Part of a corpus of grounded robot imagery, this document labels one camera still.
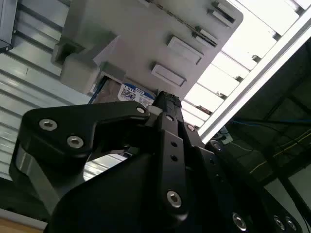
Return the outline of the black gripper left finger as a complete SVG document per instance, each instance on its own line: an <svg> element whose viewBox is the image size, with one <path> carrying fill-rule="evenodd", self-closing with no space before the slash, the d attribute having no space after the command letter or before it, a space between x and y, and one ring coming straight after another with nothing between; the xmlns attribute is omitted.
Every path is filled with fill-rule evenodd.
<svg viewBox="0 0 311 233"><path fill-rule="evenodd" d="M170 167L182 174L171 96L160 92L148 107L118 101L28 111L9 168L14 183L39 197L51 218L67 193L130 158L148 154L160 175Z"/></svg>

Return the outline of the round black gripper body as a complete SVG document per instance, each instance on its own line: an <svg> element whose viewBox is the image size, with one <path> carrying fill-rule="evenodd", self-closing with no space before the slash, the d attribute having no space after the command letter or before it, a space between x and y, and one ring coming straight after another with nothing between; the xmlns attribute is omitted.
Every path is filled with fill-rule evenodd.
<svg viewBox="0 0 311 233"><path fill-rule="evenodd" d="M205 233L192 168L160 175L150 155L130 158L67 193L48 233Z"/></svg>

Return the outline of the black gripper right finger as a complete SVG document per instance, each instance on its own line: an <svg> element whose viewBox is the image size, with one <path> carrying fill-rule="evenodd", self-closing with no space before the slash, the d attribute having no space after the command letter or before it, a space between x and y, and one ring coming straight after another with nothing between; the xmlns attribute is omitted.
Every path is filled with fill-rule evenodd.
<svg viewBox="0 0 311 233"><path fill-rule="evenodd" d="M207 233L301 233L302 227L259 182L215 140L204 144L183 119L181 101L170 107L193 172L198 216Z"/></svg>

